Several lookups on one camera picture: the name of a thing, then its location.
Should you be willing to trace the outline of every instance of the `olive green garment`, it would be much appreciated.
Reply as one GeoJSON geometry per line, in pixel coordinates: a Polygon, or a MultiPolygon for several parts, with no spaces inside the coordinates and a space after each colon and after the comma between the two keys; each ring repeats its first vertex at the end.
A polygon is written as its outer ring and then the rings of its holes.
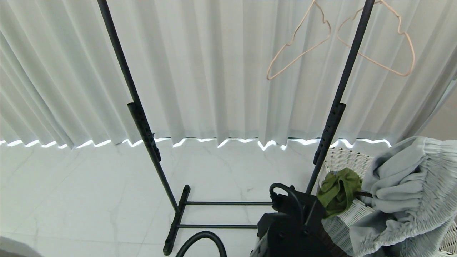
{"type": "Polygon", "coordinates": [[[351,169],[327,174],[317,193],[317,198],[325,208],[324,219],[347,211],[355,199],[355,193],[360,191],[361,187],[362,180],[351,169]]]}

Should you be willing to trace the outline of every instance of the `black mechanical device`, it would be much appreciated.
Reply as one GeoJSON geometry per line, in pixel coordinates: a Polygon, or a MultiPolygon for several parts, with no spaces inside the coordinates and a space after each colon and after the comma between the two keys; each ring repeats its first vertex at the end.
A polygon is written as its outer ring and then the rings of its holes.
{"type": "MultiPolygon", "coordinates": [[[[149,127],[140,97],[133,82],[132,75],[127,65],[121,43],[117,36],[116,28],[112,20],[108,3],[106,0],[97,0],[105,22],[106,29],[121,67],[124,79],[132,96],[133,102],[127,104],[130,113],[135,121],[144,146],[149,153],[152,163],[155,166],[160,181],[164,186],[165,192],[175,211],[175,218],[170,225],[170,231],[165,239],[163,249],[164,255],[170,255],[173,250],[178,230],[184,228],[201,229],[257,229],[259,242],[252,250],[249,257],[330,257],[332,256],[326,246],[316,236],[321,220],[324,216],[324,208],[316,196],[312,195],[312,189],[324,163],[325,156],[330,144],[335,136],[336,129],[340,123],[346,104],[341,103],[346,84],[352,71],[352,67],[357,57],[360,44],[367,28],[368,20],[375,0],[366,0],[361,14],[361,18],[352,42],[349,55],[341,75],[340,83],[335,94],[330,112],[325,124],[320,143],[314,155],[315,164],[311,179],[305,193],[298,192],[293,186],[287,187],[283,184],[274,183],[270,186],[271,202],[197,202],[188,201],[190,186],[185,185],[179,203],[171,191],[170,185],[165,177],[162,166],[160,165],[160,153],[154,141],[154,134],[149,127]],[[280,188],[288,195],[277,194],[275,188],[280,188]],[[181,219],[187,205],[271,205],[276,213],[266,213],[259,220],[257,225],[195,225],[181,224],[181,219]]],[[[213,240],[222,257],[226,257],[225,248],[219,237],[209,231],[196,233],[189,238],[176,257],[182,257],[189,247],[197,240],[209,238],[213,240]]]]}

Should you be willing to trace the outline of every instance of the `black vertical pole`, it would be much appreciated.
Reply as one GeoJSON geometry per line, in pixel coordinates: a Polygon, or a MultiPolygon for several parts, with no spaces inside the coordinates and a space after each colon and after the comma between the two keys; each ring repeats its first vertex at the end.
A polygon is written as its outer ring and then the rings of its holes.
{"type": "Polygon", "coordinates": [[[137,89],[133,82],[132,75],[127,65],[127,61],[122,50],[119,37],[117,36],[116,28],[114,27],[114,22],[111,17],[110,9],[108,8],[108,3],[106,0],[98,0],[98,6],[100,8],[103,20],[105,21],[105,26],[108,31],[108,34],[111,39],[111,44],[113,45],[114,52],[116,53],[117,61],[121,66],[122,73],[124,74],[125,82],[127,83],[128,90],[132,96],[133,102],[127,104],[130,113],[132,114],[133,120],[137,125],[138,131],[140,132],[141,138],[143,139],[144,146],[146,147],[149,156],[151,157],[152,163],[155,166],[157,174],[159,175],[160,181],[164,186],[165,192],[170,199],[171,205],[175,210],[175,213],[179,212],[178,204],[176,203],[173,192],[171,191],[170,185],[168,184],[167,178],[165,177],[162,166],[160,165],[160,153],[155,145],[154,134],[151,132],[146,115],[144,114],[143,106],[140,101],[137,89]]]}
{"type": "Polygon", "coordinates": [[[313,190],[320,169],[322,168],[322,165],[324,163],[325,156],[327,155],[327,152],[330,148],[330,144],[333,140],[333,137],[335,136],[336,128],[338,127],[341,117],[343,116],[343,112],[346,105],[341,103],[341,98],[343,97],[346,84],[349,80],[349,76],[351,75],[352,67],[354,66],[357,53],[359,52],[360,44],[362,43],[363,34],[365,33],[365,29],[367,28],[368,20],[370,19],[374,1],[375,0],[366,0],[365,5],[363,6],[362,15],[360,17],[359,25],[357,26],[354,40],[352,41],[352,46],[347,57],[346,65],[344,66],[343,74],[341,75],[341,80],[338,85],[338,89],[336,90],[335,98],[333,100],[332,107],[330,109],[330,113],[327,118],[324,131],[322,133],[318,150],[316,151],[316,155],[314,156],[314,164],[316,166],[314,167],[313,174],[311,175],[311,179],[309,181],[308,188],[306,189],[306,193],[310,194],[313,190]]]}

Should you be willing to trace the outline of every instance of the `white curtain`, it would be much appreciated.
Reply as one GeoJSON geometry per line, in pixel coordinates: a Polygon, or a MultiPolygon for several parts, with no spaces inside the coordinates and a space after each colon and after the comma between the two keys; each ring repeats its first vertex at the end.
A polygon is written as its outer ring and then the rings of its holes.
{"type": "MultiPolygon", "coordinates": [[[[268,65],[311,1],[109,1],[156,138],[285,144],[288,137],[319,137],[349,53],[335,32],[364,1],[318,1],[332,26],[330,39],[272,81],[268,65]]],[[[400,77],[357,58],[337,133],[349,141],[395,142],[414,134],[457,70],[457,1],[387,2],[414,44],[415,69],[400,77]]],[[[349,44],[359,17],[341,29],[349,44]]],[[[327,37],[321,20],[313,7],[273,73],[327,37]]],[[[375,5],[361,52],[404,73],[411,53],[397,25],[385,6],[375,5]]],[[[139,138],[95,1],[5,1],[1,32],[1,139],[77,146],[139,138]]]]}

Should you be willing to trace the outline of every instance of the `beige wall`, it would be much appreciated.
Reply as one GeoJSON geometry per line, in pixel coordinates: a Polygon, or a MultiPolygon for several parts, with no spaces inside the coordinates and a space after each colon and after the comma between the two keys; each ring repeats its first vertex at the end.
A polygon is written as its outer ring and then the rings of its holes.
{"type": "Polygon", "coordinates": [[[457,89],[420,133],[439,140],[457,139],[457,89]]]}

